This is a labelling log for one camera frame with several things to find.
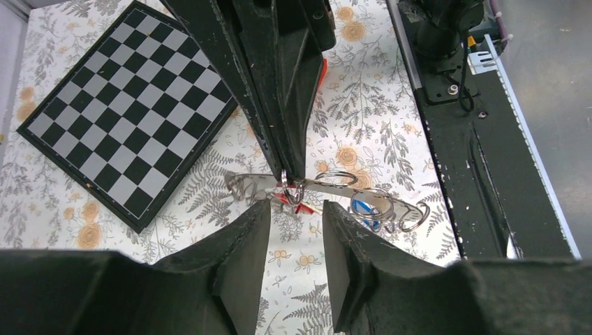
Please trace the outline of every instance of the gray fern print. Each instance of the gray fern print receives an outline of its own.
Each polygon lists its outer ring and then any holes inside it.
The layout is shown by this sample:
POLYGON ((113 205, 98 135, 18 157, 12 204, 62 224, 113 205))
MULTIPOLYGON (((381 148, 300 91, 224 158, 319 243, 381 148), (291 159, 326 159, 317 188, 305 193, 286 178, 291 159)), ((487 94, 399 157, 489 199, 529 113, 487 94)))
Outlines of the gray fern print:
POLYGON ((196 220, 207 218, 208 223, 223 227, 230 223, 228 207, 234 202, 224 184, 224 175, 230 172, 226 166, 235 159, 222 156, 213 149, 214 144, 216 141, 212 141, 189 171, 179 204, 187 206, 187 213, 196 213, 196 220))
POLYGON ((331 301, 326 283, 315 284, 314 290, 305 295, 292 297, 292 299, 306 304, 306 306, 287 314, 283 318, 284 320, 290 318, 305 319, 305 321, 302 321, 302 328, 297 329, 297 335, 326 335, 328 332, 332 332, 331 301))

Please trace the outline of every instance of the metal ring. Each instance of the metal ring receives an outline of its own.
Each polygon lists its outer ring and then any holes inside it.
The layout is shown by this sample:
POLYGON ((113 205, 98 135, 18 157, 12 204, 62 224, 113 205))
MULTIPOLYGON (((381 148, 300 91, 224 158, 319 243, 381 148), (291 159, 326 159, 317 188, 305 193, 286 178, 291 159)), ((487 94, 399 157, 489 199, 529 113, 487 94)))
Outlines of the metal ring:
POLYGON ((424 212, 424 215, 422 216, 422 218, 415 223, 415 225, 412 225, 411 227, 405 227, 405 223, 403 222, 403 219, 405 218, 405 216, 407 216, 407 214, 409 214, 411 211, 408 211, 407 213, 405 213, 405 215, 403 215, 400 219, 399 219, 399 229, 402 232, 412 232, 416 229, 418 229, 422 223, 424 223, 427 220, 427 217, 429 216, 429 212, 430 212, 430 208, 427 204, 425 204, 425 202, 418 202, 417 205, 422 205, 426 210, 424 212))
POLYGON ((349 172, 345 172, 345 171, 326 171, 326 172, 321 172, 321 173, 319 173, 319 174, 316 175, 315 180, 319 180, 321 178, 328 178, 328 177, 345 177, 345 178, 352 179, 351 181, 348 181, 347 183, 331 183, 334 186, 351 186, 351 185, 357 183, 357 181, 358 181, 358 178, 355 176, 355 174, 349 173, 349 172))
POLYGON ((393 213, 393 209, 394 209, 394 204, 392 201, 392 197, 390 196, 390 194, 381 189, 381 188, 376 188, 376 187, 368 187, 368 188, 364 188, 365 191, 376 191, 378 193, 381 193, 382 195, 385 196, 385 199, 389 202, 390 204, 390 208, 385 211, 384 213, 380 212, 379 209, 377 209, 379 212, 377 214, 363 214, 360 213, 357 209, 356 206, 354 206, 353 202, 355 200, 355 195, 356 193, 354 193, 352 195, 352 197, 350 198, 350 208, 352 209, 352 212, 354 215, 356 215, 359 218, 364 218, 366 220, 380 220, 381 218, 385 218, 388 217, 389 215, 391 215, 393 213))
POLYGON ((304 184, 298 181, 295 181, 294 184, 296 185, 296 198, 290 193, 290 191, 288 191, 288 176, 286 171, 282 170, 281 187, 283 188, 283 194, 292 206, 297 206, 302 202, 302 199, 304 199, 304 184))

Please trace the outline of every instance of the orange flower print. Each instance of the orange flower print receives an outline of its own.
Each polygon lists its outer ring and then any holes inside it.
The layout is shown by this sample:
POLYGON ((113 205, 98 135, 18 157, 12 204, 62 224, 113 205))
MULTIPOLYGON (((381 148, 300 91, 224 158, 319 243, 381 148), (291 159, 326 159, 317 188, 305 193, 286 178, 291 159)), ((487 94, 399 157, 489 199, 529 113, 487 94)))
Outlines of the orange flower print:
POLYGON ((357 154, 352 147, 339 148, 339 150, 337 150, 336 158, 347 170, 352 170, 357 162, 357 154))
POLYGON ((344 22, 351 21, 353 17, 353 9, 351 7, 341 7, 337 10, 337 18, 344 22))
POLYGON ((97 201, 89 201, 84 204, 82 208, 82 217, 87 223, 93 223, 94 219, 98 215, 99 205, 97 201))
POLYGON ((23 103, 17 111, 17 120, 20 122, 26 120, 28 117, 31 116, 31 114, 33 114, 35 107, 37 107, 37 104, 33 101, 27 101, 23 103))
POLYGON ((311 273, 311 265, 320 265, 320 262, 318 261, 318 258, 316 258, 312 255, 310 255, 310 256, 302 255, 302 256, 300 256, 300 259, 296 261, 296 264, 298 264, 298 266, 294 269, 294 272, 296 272, 298 270, 302 270, 302 271, 306 270, 306 274, 310 274, 311 273))
POLYGON ((281 260, 287 260, 288 258, 292 257, 291 253, 288 253, 285 250, 276 250, 274 252, 269 252, 271 258, 267 261, 268 263, 277 262, 278 267, 281 267, 281 260))
POLYGON ((64 218, 66 220, 72 220, 72 218, 74 217, 74 208, 72 207, 68 207, 64 210, 64 218))
POLYGON ((20 91, 19 98, 22 101, 30 101, 33 98, 35 89, 33 87, 25 87, 20 91))
POLYGON ((89 223, 78 232, 76 244, 83 249, 94 249, 101 241, 101 227, 96 223, 89 223))
POLYGON ((349 22, 341 30, 341 35, 350 42, 356 42, 366 35, 366 27, 361 22, 349 22))
MULTIPOLYGON (((351 187, 368 188, 374 186, 374 182, 372 181, 372 175, 370 174, 370 172, 366 170, 356 170, 350 172, 357 177, 357 182, 353 184, 351 187)), ((342 182, 347 183, 348 181, 350 181, 349 178, 344 178, 342 182)))
POLYGON ((315 168, 319 173, 327 172, 329 171, 329 164, 327 164, 325 161, 316 161, 315 168))

